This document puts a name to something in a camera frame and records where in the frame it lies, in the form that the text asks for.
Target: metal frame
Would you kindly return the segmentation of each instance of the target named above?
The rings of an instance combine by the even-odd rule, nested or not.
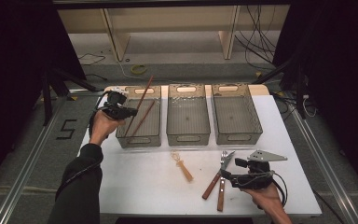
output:
[[[290,111],[295,110],[292,105],[290,106]],[[307,141],[310,151],[313,155],[313,158],[316,160],[319,168],[324,175],[329,188],[331,189],[336,201],[341,209],[343,215],[347,219],[348,223],[358,223],[358,211],[354,207],[353,201],[351,200],[350,195],[345,190],[339,181],[336,173],[334,172],[333,167],[330,165],[330,162],[324,155],[324,150],[319,145],[318,140],[313,135],[310,126],[307,121],[302,119],[297,111],[293,112],[293,116],[296,120],[296,124],[299,127],[300,131],[304,135],[305,140]]]

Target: metal tool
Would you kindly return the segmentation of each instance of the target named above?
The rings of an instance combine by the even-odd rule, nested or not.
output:
[[[222,161],[222,158],[220,160],[220,163],[221,163],[221,166],[220,166],[220,169],[221,170],[226,170],[227,166],[228,166],[228,163],[231,161],[232,157],[233,157],[233,154],[234,154],[235,151],[231,152],[230,154],[228,154],[225,158],[224,158],[224,161],[223,163],[221,162]],[[205,190],[205,192],[202,194],[202,198],[203,199],[208,199],[209,195],[211,194],[212,192],[212,189],[214,187],[214,185],[216,185],[217,181],[219,180],[219,178],[221,177],[221,173],[220,173],[220,170],[217,172],[217,174],[214,176],[212,182],[209,184],[208,188]]]
[[[227,157],[227,151],[223,151],[220,159],[220,163],[222,163],[222,165],[224,164],[226,157]],[[220,176],[219,196],[217,199],[217,211],[219,212],[223,211],[224,202],[225,202],[225,178]]]

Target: wooden stick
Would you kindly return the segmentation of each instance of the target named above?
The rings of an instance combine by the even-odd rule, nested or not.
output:
[[[141,127],[141,125],[144,122],[146,116],[149,114],[150,110],[152,109],[154,103],[155,103],[155,101],[153,101],[152,104],[149,106],[149,108],[147,108],[146,113],[144,114],[144,117],[141,119],[141,121],[139,121],[139,124],[138,124],[138,126],[136,126],[136,128],[133,131],[131,137],[133,137],[136,134],[136,132],[138,132],[138,129]]]
[[[150,77],[149,82],[147,83],[147,86],[146,86],[146,88],[145,88],[144,94],[142,94],[141,100],[139,101],[138,106],[136,106],[136,109],[137,109],[137,110],[139,110],[139,107],[141,106],[141,103],[142,103],[142,101],[144,100],[145,95],[146,95],[146,93],[147,93],[147,90],[149,90],[149,87],[150,87],[150,84],[152,83],[152,80],[153,80],[153,76]],[[124,137],[127,136],[127,133],[128,133],[129,130],[130,130],[130,127],[131,127],[131,125],[132,125],[132,122],[133,122],[133,119],[134,119],[134,118],[135,118],[135,117],[132,116],[132,119],[131,119],[131,121],[130,121],[129,127],[127,128],[127,131],[124,133]]]

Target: white tabletop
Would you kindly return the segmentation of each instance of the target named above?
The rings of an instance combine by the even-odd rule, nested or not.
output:
[[[285,208],[291,216],[319,216],[322,211],[310,188],[301,164],[282,122],[272,96],[253,96],[263,133],[255,146],[218,146],[215,143],[211,99],[207,98],[211,122],[208,146],[169,147],[166,136],[167,98],[161,101],[161,147],[123,149],[115,133],[103,142],[103,182],[100,190],[101,213],[119,216],[193,216],[193,217],[254,217],[264,215],[251,197],[231,187],[226,181],[223,212],[218,212],[218,184],[207,200],[201,198],[220,168],[222,150],[236,150],[234,158],[247,159],[256,149],[288,158],[270,162],[271,170],[281,175],[288,188]],[[86,133],[83,144],[88,143]],[[187,182],[181,169],[171,158],[171,150],[179,149],[188,171],[194,176]],[[227,170],[246,174],[247,169],[231,161]],[[283,187],[282,181],[274,179]]]

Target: black cable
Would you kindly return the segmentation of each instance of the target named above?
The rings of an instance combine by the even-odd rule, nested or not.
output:
[[[246,38],[246,36],[242,33],[242,31],[240,31],[240,34],[241,34],[241,36],[247,41],[247,42],[250,42],[250,40],[248,40],[248,38]],[[260,48],[259,46],[257,46],[256,44],[254,44],[254,43],[252,43],[252,42],[250,42],[250,44],[253,46],[253,47],[255,47],[255,48],[258,48],[258,49],[262,49],[262,48]]]
[[[103,158],[101,158],[100,160],[96,161],[95,163],[93,163],[92,165],[86,167],[85,169],[77,172],[76,174],[74,174],[71,178],[67,179],[64,183],[62,183],[60,185],[60,187],[57,189],[56,192],[56,196],[55,196],[55,201],[57,201],[58,196],[60,196],[62,190],[64,188],[66,188],[66,186],[68,186],[70,183],[72,183],[74,180],[78,179],[80,176],[82,176],[84,173],[86,173],[87,171],[90,171],[92,169],[95,169],[97,167],[100,166],[101,162],[103,161]]]
[[[267,39],[267,41],[270,43],[270,45],[272,45],[272,43],[269,41],[269,39],[266,37],[266,35],[264,35],[264,33],[261,31],[261,22],[260,22],[260,16],[261,16],[261,6],[258,6],[259,10],[258,10],[258,18],[257,18],[257,22],[258,22],[258,33],[260,35],[260,41],[261,41],[261,45],[263,46],[263,43],[266,44],[266,47],[269,51],[269,53],[271,53],[272,57],[274,56],[274,54],[272,53],[271,49],[269,48],[269,44],[265,41],[265,39]]]
[[[251,19],[252,19],[252,22],[253,22],[253,24],[254,24],[255,29],[256,29],[257,32],[260,34],[260,40],[261,40],[261,41],[264,41],[264,39],[266,39],[266,40],[270,43],[270,45],[271,45],[273,48],[276,48],[276,46],[271,43],[271,41],[269,40],[269,38],[266,37],[266,35],[265,35],[263,32],[261,32],[260,24],[258,24],[258,27],[259,27],[259,28],[257,29],[257,23],[259,23],[259,21],[258,21],[257,23],[255,22],[255,19],[254,19],[254,17],[252,16],[252,13],[251,13],[251,11],[250,11],[250,9],[249,9],[249,6],[247,6],[247,10],[248,10],[248,12],[249,12],[249,15],[251,16]],[[258,12],[259,12],[258,17],[260,17],[261,7],[258,6],[256,10],[258,10]]]
[[[92,64],[98,63],[98,62],[100,62],[100,61],[102,61],[102,60],[105,59],[105,56],[96,55],[96,54],[91,54],[91,53],[86,53],[86,54],[84,54],[83,56],[79,57],[78,59],[82,59],[82,58],[84,58],[84,57],[87,56],[87,55],[91,55],[91,56],[94,56],[94,57],[97,57],[97,58],[101,58],[101,59],[98,60],[98,61],[95,61],[95,62],[93,62],[93,63],[82,63],[82,65],[92,65]]]
[[[278,175],[276,173],[275,173],[275,175],[277,175],[281,179],[281,181],[283,182],[283,185],[284,185],[284,189],[285,189],[285,192],[286,192],[285,194],[283,193],[283,190],[282,190],[281,186],[273,179],[273,183],[278,188],[278,190],[281,192],[282,204],[283,204],[283,206],[285,206],[286,203],[287,203],[287,198],[289,197],[289,194],[287,193],[287,186],[286,186],[286,183],[284,182],[283,178],[280,175]]]
[[[316,192],[315,189],[312,189],[312,192],[320,199],[322,200],[322,202],[324,202],[325,205],[327,205],[327,207],[330,209],[330,211],[337,217],[338,221],[342,224],[344,224],[344,220],[342,220],[342,218],[338,215],[338,213],[336,212],[336,210],[334,210],[334,208],[324,199],[322,198],[322,196]]]
[[[101,77],[101,76],[98,76],[97,74],[86,74],[86,76],[95,76],[95,77],[100,77],[101,79],[107,81],[107,78],[106,77]]]
[[[286,116],[286,118],[283,119],[283,122],[284,122],[285,120],[287,120],[287,119],[292,115],[293,111],[295,111],[295,110],[296,110],[296,108],[293,108],[292,111],[290,111],[290,114],[288,114],[288,115]]]
[[[258,57],[260,57],[261,59],[263,59],[264,61],[266,61],[267,63],[271,63],[268,59],[266,59],[265,57],[263,57],[261,54],[257,53],[256,51],[254,51],[253,49],[249,48],[247,45],[243,44],[238,38],[236,35],[234,35],[235,38],[241,43],[241,45],[245,48],[245,49],[248,49],[250,50],[253,54],[257,55]]]
[[[264,51],[264,54],[266,55],[266,57],[268,58],[268,60],[270,61],[270,62],[272,62],[272,60],[269,58],[269,56],[267,55],[267,53],[266,53],[266,50],[264,49],[264,39],[263,39],[263,36],[261,35],[261,21],[260,21],[260,16],[261,16],[261,6],[259,5],[259,6],[257,6],[257,23],[256,23],[256,27],[258,26],[258,34],[259,34],[259,37],[260,37],[260,42],[259,43],[261,43],[261,47],[262,47],[262,49],[263,49],[263,51]]]

